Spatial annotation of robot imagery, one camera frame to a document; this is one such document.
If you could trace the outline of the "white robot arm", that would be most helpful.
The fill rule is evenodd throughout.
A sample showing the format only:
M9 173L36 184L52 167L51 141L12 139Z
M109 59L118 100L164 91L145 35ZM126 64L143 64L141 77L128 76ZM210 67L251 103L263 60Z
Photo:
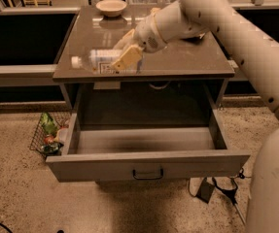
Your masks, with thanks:
M114 63L126 69L183 31L210 30L232 56L262 101L279 120L279 43L236 12L227 0L179 0L151 12L115 45ZM259 150L251 179L246 233L279 233L279 128Z

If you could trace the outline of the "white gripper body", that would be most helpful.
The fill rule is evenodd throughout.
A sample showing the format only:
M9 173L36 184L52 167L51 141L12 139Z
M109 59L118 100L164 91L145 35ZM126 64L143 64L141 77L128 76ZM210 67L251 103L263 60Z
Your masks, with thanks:
M166 47L165 27L157 12L143 18L135 28L134 41L145 52L156 52Z

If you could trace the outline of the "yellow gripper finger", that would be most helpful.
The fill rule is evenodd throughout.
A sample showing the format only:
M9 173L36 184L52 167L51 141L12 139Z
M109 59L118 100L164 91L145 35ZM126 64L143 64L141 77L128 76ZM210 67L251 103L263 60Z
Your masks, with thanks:
M136 67L143 57L143 49L138 45L130 45L112 62L112 67L118 71Z
M135 30L129 30L115 45L114 50L123 50L133 42L133 35Z

